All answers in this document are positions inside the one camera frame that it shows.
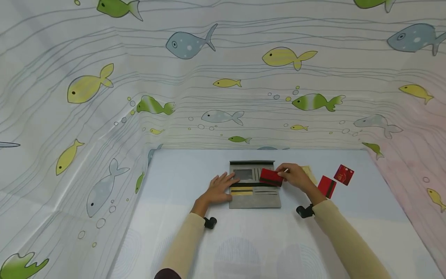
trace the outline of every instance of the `yellow fish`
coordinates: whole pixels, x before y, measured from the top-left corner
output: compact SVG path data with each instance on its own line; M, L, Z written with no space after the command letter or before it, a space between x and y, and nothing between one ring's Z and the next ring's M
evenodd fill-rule
M101 84L113 87L113 83L107 79L115 68L115 65L108 64L102 68L99 77L94 75L83 75L70 83L66 93L68 103L81 104L87 102L98 93Z
M161 130L161 131L158 131L157 129L151 128L151 129L150 129L150 132L153 133L153 134L155 134L155 135L159 135L159 134L161 134L162 132L164 132L164 129Z
M263 61L273 67L285 66L294 63L296 71L302 67L302 61L308 60L318 53L315 50L307 51L301 56L297 57L296 54L287 47L276 47L268 51L263 57Z
M304 127L302 125L294 125L293 127L291 127L291 129L296 130L296 131L304 129L304 130L308 131L308 126Z
M440 196L440 194L438 194L435 190L429 188L427 188L427 194L434 204L438 204L442 208L441 213L443 213L446 210L446 205L442 203L442 197Z
M66 168L71 164L74 160L76 152L78 151L78 146L83 146L82 142L78 142L78 139L74 140L72 146L68 147L65 151L62 152L56 164L56 175L63 173Z
M424 104L427 104L427 102L429 102L434 96L431 96L427 93L426 89L424 89L423 87L417 85L417 84L408 84L405 86L401 86L399 88L401 91L403 91L404 93L413 95L417 98L422 98L424 99Z
M219 79L213 83L213 85L218 87L231 87L234 85L238 85L238 87L242 87L240 84L241 80L233 80L233 79Z

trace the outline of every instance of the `fish print fabric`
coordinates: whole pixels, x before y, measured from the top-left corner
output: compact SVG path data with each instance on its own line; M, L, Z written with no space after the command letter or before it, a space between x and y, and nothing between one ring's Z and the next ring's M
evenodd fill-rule
M2 4L0 277L107 278L161 149L299 148L368 152L446 275L444 1Z

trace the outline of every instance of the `gray fish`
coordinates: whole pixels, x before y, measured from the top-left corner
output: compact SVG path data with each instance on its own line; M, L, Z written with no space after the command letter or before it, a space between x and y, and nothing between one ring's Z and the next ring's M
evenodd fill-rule
M163 144L161 143L160 145L158 145L158 147L156 149L151 149L149 151L149 162L147 163L147 166L150 165L150 162L152 161L152 157L153 157L153 154L155 153L155 151L160 150L162 146L163 146Z
M191 59L196 56L205 44L208 44L215 51L215 47L211 43L211 37L217 25L217 23L214 24L207 32L206 39L201 39L186 32L176 32L169 38L166 48L181 59Z
M271 147L271 146L264 146L264 147L258 148L257 150L277 150L277 148L274 148L274 147Z
M205 112L201 119L212 123L222 123L233 120L238 125L243 126L243 122L239 118L242 117L244 114L244 111L239 111L231 115L221 110L210 110L208 112Z
M438 46L446 40L446 32L436 37L435 27L426 23L417 23L404 28L391 36L387 43L394 50L416 52L425 46L432 45L432 55L437 55Z
M13 142L0 142L0 148L2 148L2 147L17 147L17 146L20 146L20 144L13 143Z
M366 118L358 119L353 124L356 127L380 127L380 128L383 128L384 136L388 139L392 139L391 133L399 133L399 132L403 131L403 129L401 129L398 126L389 125L387 123L387 119L380 114L374 114L374 115L371 115Z
M115 177L126 173L129 168L123 167L118 169L118 161L113 158L108 166L108 170L110 171L110 175L99 180L88 195L87 214L90 218L99 211L112 193L113 185L115 185Z

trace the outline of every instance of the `red card with gold logo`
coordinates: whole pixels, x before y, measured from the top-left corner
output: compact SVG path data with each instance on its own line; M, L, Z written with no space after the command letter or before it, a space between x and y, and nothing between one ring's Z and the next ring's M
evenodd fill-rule
M350 183L351 177L355 172L344 165L340 165L338 171L334 175L334 179L340 183L347 185Z

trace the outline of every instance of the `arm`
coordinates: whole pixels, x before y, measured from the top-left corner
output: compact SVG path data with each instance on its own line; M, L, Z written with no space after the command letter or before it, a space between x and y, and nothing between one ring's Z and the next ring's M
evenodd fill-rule
M198 243L204 232L204 216L210 204L232 200L225 193L226 189L239 179L232 179L235 174L216 176L208 190L201 195L187 215L167 254L155 275L155 279L185 279L195 256Z
M301 189L313 204L315 219L328 236L336 254L352 279L391 279L378 257L359 233L342 216L331 200L319 191L303 169L296 164L282 164L276 171L291 185Z

